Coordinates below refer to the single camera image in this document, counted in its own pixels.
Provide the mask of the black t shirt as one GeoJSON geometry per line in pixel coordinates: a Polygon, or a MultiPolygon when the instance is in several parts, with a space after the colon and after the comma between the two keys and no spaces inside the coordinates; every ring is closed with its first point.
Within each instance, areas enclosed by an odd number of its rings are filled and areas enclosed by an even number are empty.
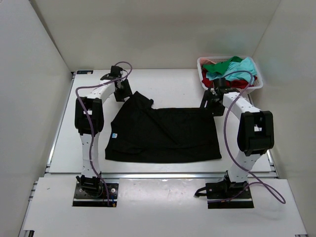
{"type": "Polygon", "coordinates": [[[221,159],[213,114],[202,108],[152,108],[135,92],[111,122],[105,158],[120,162],[189,163],[221,159]]]}

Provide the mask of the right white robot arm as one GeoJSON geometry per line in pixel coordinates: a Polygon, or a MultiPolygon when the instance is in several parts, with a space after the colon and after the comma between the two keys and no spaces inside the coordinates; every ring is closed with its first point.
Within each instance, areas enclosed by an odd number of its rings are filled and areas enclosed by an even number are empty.
{"type": "Polygon", "coordinates": [[[206,196],[211,203],[228,202],[249,191],[248,175],[256,161],[274,146],[273,115],[254,107],[241,93],[227,85],[225,78],[215,79],[213,89],[203,96],[201,107],[215,117],[228,116],[239,120],[237,145],[239,152],[222,181],[207,183],[197,190],[196,197],[206,196]]]}

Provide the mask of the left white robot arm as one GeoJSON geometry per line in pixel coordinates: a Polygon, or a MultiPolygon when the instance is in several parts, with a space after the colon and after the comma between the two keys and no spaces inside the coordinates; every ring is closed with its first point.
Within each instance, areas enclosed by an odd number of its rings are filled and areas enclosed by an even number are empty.
{"type": "Polygon", "coordinates": [[[77,181],[92,198],[106,194],[107,199],[110,199],[98,158],[99,135],[104,127],[103,104],[112,94],[117,102],[124,102],[132,95],[128,82],[132,69],[128,62],[117,62],[111,66],[109,73],[100,78],[98,84],[75,89],[75,128],[81,139],[83,161],[77,181]]]}

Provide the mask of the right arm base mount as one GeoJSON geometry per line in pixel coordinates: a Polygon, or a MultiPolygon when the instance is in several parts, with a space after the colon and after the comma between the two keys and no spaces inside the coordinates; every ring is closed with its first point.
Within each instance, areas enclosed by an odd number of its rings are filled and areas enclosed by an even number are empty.
{"type": "Polygon", "coordinates": [[[206,197],[209,209],[251,209],[254,203],[247,180],[233,182],[228,172],[221,181],[208,182],[194,197],[206,197]]]}

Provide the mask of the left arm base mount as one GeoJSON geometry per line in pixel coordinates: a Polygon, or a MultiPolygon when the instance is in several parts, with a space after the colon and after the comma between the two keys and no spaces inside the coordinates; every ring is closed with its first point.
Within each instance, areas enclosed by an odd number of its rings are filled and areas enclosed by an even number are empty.
{"type": "Polygon", "coordinates": [[[98,177],[76,176],[76,187],[72,206],[74,207],[117,207],[119,183],[107,183],[98,177]]]}

